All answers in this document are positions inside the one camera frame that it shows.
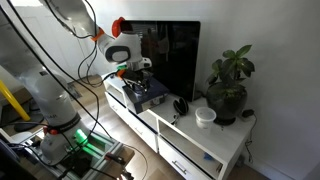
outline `green light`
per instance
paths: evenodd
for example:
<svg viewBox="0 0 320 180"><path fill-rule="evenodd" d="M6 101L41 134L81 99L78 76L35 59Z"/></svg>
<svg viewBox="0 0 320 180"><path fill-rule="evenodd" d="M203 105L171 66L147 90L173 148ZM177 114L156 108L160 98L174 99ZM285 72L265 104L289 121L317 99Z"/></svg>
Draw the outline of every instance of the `green light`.
<svg viewBox="0 0 320 180"><path fill-rule="evenodd" d="M88 143L87 136L84 134L84 132L81 129L78 129L74 134L74 136L76 138L77 143L83 144L83 145Z"/></svg>

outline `headphones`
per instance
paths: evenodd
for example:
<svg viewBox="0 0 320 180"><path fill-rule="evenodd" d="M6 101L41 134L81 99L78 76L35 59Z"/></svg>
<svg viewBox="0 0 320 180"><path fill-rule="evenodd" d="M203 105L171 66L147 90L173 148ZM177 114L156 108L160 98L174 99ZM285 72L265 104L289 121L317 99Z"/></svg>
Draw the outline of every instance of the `headphones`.
<svg viewBox="0 0 320 180"><path fill-rule="evenodd" d="M189 111L188 103L185 99L179 98L179 101L173 102L174 109L179 113L180 116L186 115Z"/></svg>

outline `potted plant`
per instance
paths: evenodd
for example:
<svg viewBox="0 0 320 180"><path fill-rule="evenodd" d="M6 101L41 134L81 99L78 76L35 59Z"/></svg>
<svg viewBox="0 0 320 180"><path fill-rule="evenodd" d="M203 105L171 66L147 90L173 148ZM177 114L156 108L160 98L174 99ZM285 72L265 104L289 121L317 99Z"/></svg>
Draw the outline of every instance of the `potted plant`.
<svg viewBox="0 0 320 180"><path fill-rule="evenodd" d="M222 56L226 59L216 60L212 63L212 74L208 77L209 87L206 94L208 107L217 113L214 121L219 125L234 123L247 101L247 91L241 82L251 76L255 71L254 64L244 57L252 45L246 45L237 52L224 51Z"/></svg>

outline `cabinet drawer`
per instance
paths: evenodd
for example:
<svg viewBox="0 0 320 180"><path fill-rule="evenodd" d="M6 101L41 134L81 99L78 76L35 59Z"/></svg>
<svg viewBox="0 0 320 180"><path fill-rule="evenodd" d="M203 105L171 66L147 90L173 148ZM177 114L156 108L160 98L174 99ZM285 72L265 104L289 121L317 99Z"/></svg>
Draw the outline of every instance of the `cabinet drawer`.
<svg viewBox="0 0 320 180"><path fill-rule="evenodd" d="M105 94L110 108L114 112L116 112L124 122L128 124L128 119L126 118L128 112L127 109L123 107L122 104L120 104L116 99L114 99L114 97L112 97L108 92L105 92Z"/></svg>
<svg viewBox="0 0 320 180"><path fill-rule="evenodd" d="M160 155L185 179L210 179L160 136L158 138L158 143Z"/></svg>
<svg viewBox="0 0 320 180"><path fill-rule="evenodd" d="M128 119L128 125L134 132L138 134L155 152L158 152L157 135L152 132L148 127L142 124L135 116L127 111L126 118Z"/></svg>

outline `floor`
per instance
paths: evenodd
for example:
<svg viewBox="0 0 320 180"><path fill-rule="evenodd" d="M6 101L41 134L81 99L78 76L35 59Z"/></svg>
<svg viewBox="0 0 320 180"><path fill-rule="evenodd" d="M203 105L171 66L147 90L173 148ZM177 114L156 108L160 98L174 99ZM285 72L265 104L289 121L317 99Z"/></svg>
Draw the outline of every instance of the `floor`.
<svg viewBox="0 0 320 180"><path fill-rule="evenodd" d="M93 82L99 81L99 77L92 77ZM82 95L79 101L94 115L97 113L97 106L95 97L86 89L75 84L76 89ZM125 124L119 116L114 113L109 107L105 94L104 86L98 88L91 88L99 97L100 104L100 116L99 121L104 125L109 134L117 139L118 141L125 143L127 145L133 146L139 149L147 159L148 171L145 179L147 180L180 180L183 179L180 174L175 171L160 155L155 153L147 144L142 141L139 136L132 131L127 124ZM79 111L83 121L92 128L94 121L90 119L89 115L85 113L84 110L80 108L75 101L73 101L75 108ZM101 127L97 126L96 130L103 133ZM146 171L146 163L143 157L135 152L135 156L130 161L127 166L127 170L132 173L132 176L136 180L141 180ZM44 176L44 173L36 174L39 179L51 179L48 175ZM241 168L235 167L228 180L265 180L268 179L263 175L259 174L255 170L248 166L243 166Z"/></svg>

